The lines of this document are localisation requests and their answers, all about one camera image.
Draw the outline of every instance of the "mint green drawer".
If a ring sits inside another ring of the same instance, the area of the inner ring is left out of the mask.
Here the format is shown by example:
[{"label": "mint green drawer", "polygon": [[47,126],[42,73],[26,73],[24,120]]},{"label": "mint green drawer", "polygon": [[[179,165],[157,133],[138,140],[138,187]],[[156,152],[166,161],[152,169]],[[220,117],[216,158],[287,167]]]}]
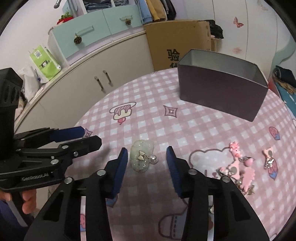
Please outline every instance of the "mint green drawer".
[{"label": "mint green drawer", "polygon": [[[65,58],[97,40],[111,35],[102,10],[76,17],[55,27],[52,32]],[[80,44],[74,43],[75,33],[78,33],[82,38]]]},{"label": "mint green drawer", "polygon": [[[111,34],[139,27],[142,25],[139,9],[136,5],[127,5],[103,9],[104,16],[109,26]],[[131,25],[126,25],[125,17],[132,16]]]}]

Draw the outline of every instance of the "white plastic bag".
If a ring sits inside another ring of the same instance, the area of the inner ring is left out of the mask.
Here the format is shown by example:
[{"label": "white plastic bag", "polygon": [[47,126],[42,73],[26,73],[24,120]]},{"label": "white plastic bag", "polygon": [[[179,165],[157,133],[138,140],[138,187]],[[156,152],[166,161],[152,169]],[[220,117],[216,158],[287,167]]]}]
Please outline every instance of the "white plastic bag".
[{"label": "white plastic bag", "polygon": [[22,84],[22,92],[28,102],[35,96],[41,84],[38,81],[37,74],[32,66],[28,65],[17,72],[24,81]]}]

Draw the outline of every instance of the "dark blue cloth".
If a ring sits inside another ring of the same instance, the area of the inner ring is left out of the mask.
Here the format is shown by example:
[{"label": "dark blue cloth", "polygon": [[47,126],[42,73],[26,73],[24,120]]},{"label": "dark blue cloth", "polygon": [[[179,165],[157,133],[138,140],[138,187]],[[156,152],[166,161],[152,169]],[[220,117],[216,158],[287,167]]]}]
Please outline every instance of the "dark blue cloth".
[{"label": "dark blue cloth", "polygon": [[19,241],[23,240],[28,227],[22,227],[16,217],[13,215],[8,204],[0,201],[0,237],[1,241]]}]

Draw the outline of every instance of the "pearl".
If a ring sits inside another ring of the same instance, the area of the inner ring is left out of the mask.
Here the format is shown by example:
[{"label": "pearl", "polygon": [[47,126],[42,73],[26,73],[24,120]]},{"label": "pearl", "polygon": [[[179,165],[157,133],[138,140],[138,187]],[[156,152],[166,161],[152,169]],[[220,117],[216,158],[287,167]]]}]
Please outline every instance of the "pearl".
[{"label": "pearl", "polygon": [[158,162],[156,155],[150,155],[149,161],[151,164],[155,164]]}]

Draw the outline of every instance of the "tablecloth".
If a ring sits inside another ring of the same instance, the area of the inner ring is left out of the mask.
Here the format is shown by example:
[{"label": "tablecloth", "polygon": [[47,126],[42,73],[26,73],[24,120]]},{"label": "tablecloth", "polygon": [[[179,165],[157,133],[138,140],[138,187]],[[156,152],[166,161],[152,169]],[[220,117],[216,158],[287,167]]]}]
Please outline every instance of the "tablecloth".
[{"label": "tablecloth", "polygon": [[[252,98],[252,93],[242,98]],[[116,113],[122,109],[130,115],[118,119]],[[295,208],[295,126],[282,100],[270,90],[255,120],[249,122],[180,100],[177,69],[163,70],[106,95],[77,126],[86,129],[85,136],[101,137],[103,144],[100,150],[73,160],[66,174],[74,179],[104,168],[109,160],[117,158],[122,147],[130,150],[136,140],[149,139],[155,144],[158,163],[150,165],[145,173],[135,172],[128,163],[118,198],[108,201],[114,241],[181,238],[187,203],[178,198],[172,185],[165,158],[170,145],[177,157],[205,175],[219,178],[216,169],[233,161],[229,143],[238,141],[242,154],[255,159],[255,194],[246,198],[270,238],[282,229]],[[274,149],[278,167],[273,176],[263,168],[262,151],[269,147]],[[82,230],[84,212],[82,199]]]}]

